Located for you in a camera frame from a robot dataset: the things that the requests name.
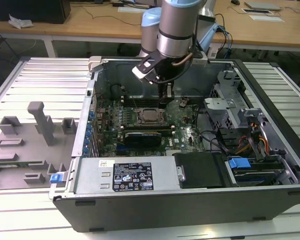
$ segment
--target laptop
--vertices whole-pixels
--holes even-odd
[[[251,9],[273,10],[273,11],[282,10],[279,6],[272,3],[256,2],[256,1],[245,1],[244,3]]]

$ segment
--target power supply label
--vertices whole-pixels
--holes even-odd
[[[115,192],[153,190],[151,162],[115,163],[112,189]]]

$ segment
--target white cable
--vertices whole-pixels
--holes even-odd
[[[33,48],[36,46],[36,44],[37,44],[37,40],[34,40],[34,44],[33,44],[31,47],[29,47],[29,48],[27,48],[26,50],[23,50],[23,51],[17,53],[16,55],[19,56],[20,54],[22,54],[22,53],[24,53],[24,52],[26,52],[26,51],[28,51],[28,50],[30,50],[30,49],[33,49]],[[12,60],[13,60],[15,57],[16,57],[16,56],[13,56],[13,57],[10,59],[10,61],[9,61],[9,65],[10,65],[10,66],[11,66]]]

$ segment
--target computer case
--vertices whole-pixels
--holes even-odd
[[[71,11],[69,0],[0,0],[0,21],[17,19],[63,24]]]

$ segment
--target floor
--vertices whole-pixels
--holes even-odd
[[[31,39],[7,39],[6,40],[19,57],[48,57],[43,41]],[[118,56],[118,43],[91,43],[91,54],[93,56]],[[86,46],[84,42],[78,41],[55,41],[55,49],[60,58],[86,58]],[[136,56],[140,51],[139,44],[124,44],[121,49],[121,56]],[[300,52],[279,52],[269,51],[267,56],[258,60],[257,50],[233,49],[230,59],[241,59],[244,62],[275,62],[297,83],[300,82]],[[219,54],[223,58],[225,49]],[[0,48],[0,86],[10,74],[18,59],[9,49],[5,42]]]

